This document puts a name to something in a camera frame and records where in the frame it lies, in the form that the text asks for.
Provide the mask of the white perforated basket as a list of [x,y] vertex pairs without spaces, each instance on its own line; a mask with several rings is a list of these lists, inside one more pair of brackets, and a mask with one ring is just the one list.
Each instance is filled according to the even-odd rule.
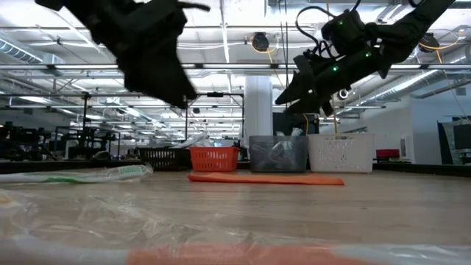
[[368,133],[308,135],[311,171],[371,173],[374,138]]

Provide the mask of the orange toothbrush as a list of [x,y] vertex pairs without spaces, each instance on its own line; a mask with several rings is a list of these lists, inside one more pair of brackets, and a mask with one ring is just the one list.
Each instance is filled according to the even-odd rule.
[[0,265],[471,265],[471,246],[328,244],[0,189]]

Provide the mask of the silver ventilation duct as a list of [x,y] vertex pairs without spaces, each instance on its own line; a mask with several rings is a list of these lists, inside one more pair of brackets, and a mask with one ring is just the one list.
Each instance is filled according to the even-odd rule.
[[63,59],[55,54],[36,52],[3,35],[0,35],[0,53],[7,54],[26,64],[54,65],[63,63]]
[[370,105],[373,102],[398,99],[408,93],[419,90],[433,82],[445,77],[445,71],[471,69],[471,43],[452,53],[444,64],[421,65],[420,72],[415,75],[407,75],[396,79],[375,91],[372,96],[367,96],[355,106]]

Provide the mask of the orange flat mat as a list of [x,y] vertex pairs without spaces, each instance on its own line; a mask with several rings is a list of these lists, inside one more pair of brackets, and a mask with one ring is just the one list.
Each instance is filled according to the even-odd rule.
[[311,185],[311,186],[344,186],[341,178],[323,177],[318,174],[278,175],[278,174],[224,174],[190,173],[188,179],[193,182],[209,183],[257,183],[282,185]]

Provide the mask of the white pillar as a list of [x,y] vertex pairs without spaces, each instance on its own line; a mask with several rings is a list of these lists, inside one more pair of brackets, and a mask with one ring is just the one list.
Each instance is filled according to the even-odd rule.
[[246,138],[272,135],[272,82],[270,76],[248,76],[244,90]]

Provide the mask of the green toothbrush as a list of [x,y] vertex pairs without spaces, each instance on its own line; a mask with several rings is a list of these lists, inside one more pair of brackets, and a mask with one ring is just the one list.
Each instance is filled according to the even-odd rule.
[[0,174],[0,183],[106,183],[147,177],[153,173],[149,165],[119,166],[94,172],[32,172]]

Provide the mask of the orange plastic basket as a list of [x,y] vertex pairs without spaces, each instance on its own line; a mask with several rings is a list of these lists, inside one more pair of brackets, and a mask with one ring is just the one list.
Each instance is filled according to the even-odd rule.
[[191,162],[196,172],[232,172],[238,164],[237,147],[191,147]]

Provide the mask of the dark monitor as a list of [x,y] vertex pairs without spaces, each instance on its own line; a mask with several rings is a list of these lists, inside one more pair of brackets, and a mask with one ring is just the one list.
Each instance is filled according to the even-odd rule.
[[471,124],[454,119],[438,122],[437,127],[442,164],[471,166]]

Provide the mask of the grey plastic bin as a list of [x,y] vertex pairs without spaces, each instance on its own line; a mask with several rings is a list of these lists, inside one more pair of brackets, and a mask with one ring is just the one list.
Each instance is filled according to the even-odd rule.
[[252,172],[305,172],[308,159],[308,137],[250,136],[249,159]]

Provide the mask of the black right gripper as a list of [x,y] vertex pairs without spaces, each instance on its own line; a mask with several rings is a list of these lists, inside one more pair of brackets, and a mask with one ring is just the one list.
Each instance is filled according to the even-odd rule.
[[380,68],[380,54],[366,39],[365,23],[355,10],[346,10],[322,27],[322,37],[330,41],[339,53],[337,58],[324,58],[305,52],[294,58],[298,71],[293,73],[287,88],[275,104],[295,102],[287,114],[333,114],[331,96],[341,89],[351,89],[354,82]]

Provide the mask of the black gantry frame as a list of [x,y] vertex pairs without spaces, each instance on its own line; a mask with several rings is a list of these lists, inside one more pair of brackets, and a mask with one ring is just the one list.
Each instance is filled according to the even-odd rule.
[[245,99],[242,93],[212,91],[198,93],[186,101],[184,137],[205,136],[215,145],[240,143],[245,136]]

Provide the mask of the black robot workstation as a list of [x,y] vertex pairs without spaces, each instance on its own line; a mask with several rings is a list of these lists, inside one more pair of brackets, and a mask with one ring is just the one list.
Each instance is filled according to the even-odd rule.
[[98,127],[56,127],[54,151],[63,151],[65,160],[111,160],[113,143],[120,143],[121,133]]
[[0,160],[42,161],[51,153],[45,144],[51,133],[42,127],[24,128],[15,126],[11,121],[0,124]]

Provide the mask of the black cabinet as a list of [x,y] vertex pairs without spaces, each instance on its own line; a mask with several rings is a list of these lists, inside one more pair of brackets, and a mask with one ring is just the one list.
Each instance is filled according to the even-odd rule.
[[282,132],[284,135],[290,135],[294,128],[301,129],[304,135],[319,134],[319,124],[319,117],[315,113],[272,114],[272,125],[274,135],[276,135],[277,132]]

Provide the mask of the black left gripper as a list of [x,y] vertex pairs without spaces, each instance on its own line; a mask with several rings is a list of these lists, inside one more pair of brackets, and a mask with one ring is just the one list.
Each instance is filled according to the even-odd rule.
[[184,71],[171,71],[166,91],[147,77],[158,71],[180,68],[177,36],[183,30],[184,14],[177,0],[93,0],[88,28],[95,41],[116,57],[128,91],[161,99],[180,109],[197,93]]

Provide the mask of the black plastic basket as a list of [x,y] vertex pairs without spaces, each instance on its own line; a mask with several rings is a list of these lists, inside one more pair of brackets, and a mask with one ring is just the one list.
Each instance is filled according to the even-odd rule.
[[181,171],[191,168],[188,149],[140,148],[141,161],[149,164],[155,171]]

